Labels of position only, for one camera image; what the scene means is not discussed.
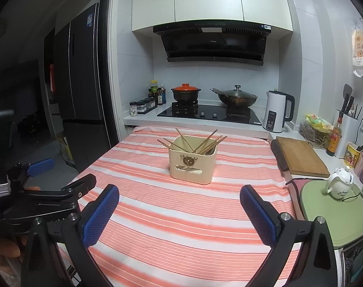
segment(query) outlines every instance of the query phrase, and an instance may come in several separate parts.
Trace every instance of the blue gripper pad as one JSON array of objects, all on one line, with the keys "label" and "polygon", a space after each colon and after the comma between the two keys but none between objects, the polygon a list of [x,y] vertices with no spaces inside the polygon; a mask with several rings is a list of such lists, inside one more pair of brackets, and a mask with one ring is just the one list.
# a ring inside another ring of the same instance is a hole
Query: blue gripper pad
[{"label": "blue gripper pad", "polygon": [[55,161],[52,158],[36,162],[27,166],[26,173],[30,177],[35,177],[54,167]]},{"label": "blue gripper pad", "polygon": [[78,232],[83,245],[95,245],[119,203],[118,187],[109,184],[95,201],[89,202],[81,212]]},{"label": "blue gripper pad", "polygon": [[249,184],[241,188],[240,202],[263,244],[273,247],[281,232],[278,212]]}]

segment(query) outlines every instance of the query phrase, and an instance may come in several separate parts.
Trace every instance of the white teapot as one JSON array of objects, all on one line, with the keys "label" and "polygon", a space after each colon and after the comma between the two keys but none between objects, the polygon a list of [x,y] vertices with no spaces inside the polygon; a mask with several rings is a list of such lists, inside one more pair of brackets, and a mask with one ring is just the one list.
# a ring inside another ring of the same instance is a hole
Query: white teapot
[{"label": "white teapot", "polygon": [[349,171],[349,166],[337,168],[327,180],[325,193],[330,193],[335,199],[342,199],[353,185],[354,176]]}]

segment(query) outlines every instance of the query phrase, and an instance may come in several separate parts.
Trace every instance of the orange lid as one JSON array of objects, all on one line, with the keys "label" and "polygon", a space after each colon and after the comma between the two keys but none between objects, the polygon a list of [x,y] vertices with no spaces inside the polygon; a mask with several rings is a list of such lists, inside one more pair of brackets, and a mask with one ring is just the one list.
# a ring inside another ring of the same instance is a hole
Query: orange lid
[{"label": "orange lid", "polygon": [[181,86],[175,87],[174,91],[197,91],[198,88],[194,86],[190,86],[189,83],[183,83]]}]

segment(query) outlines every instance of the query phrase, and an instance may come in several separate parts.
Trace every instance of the basket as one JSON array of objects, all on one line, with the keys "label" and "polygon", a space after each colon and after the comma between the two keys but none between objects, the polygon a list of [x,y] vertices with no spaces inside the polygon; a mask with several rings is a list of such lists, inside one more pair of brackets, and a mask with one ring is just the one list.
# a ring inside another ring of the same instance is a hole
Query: basket
[{"label": "basket", "polygon": [[[184,135],[184,137],[193,148],[198,147],[206,139],[204,137],[187,135]],[[214,141],[214,139],[209,139],[203,146],[208,146]],[[178,136],[173,142],[186,151],[191,151],[181,136]],[[211,183],[216,165],[217,146],[210,155],[187,153],[172,144],[170,146],[171,149],[168,150],[169,173],[172,178],[198,184]]]},{"label": "basket", "polygon": [[313,148],[326,149],[329,144],[330,134],[314,129],[308,121],[301,123],[299,133]]}]

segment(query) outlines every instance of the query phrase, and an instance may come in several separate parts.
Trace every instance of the electric kettle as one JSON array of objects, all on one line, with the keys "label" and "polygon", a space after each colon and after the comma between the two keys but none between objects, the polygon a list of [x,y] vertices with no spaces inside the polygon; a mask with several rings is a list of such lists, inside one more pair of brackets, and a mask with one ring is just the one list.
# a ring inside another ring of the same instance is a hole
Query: electric kettle
[{"label": "electric kettle", "polygon": [[335,199],[342,199],[353,185],[353,179],[354,175],[350,173],[349,166],[346,168],[339,167],[328,178],[324,192],[330,193]]},{"label": "electric kettle", "polygon": [[[282,133],[285,122],[293,120],[295,99],[292,95],[279,91],[268,91],[266,96],[268,101],[262,127],[273,133]],[[286,117],[288,101],[291,103],[290,114]]]}]

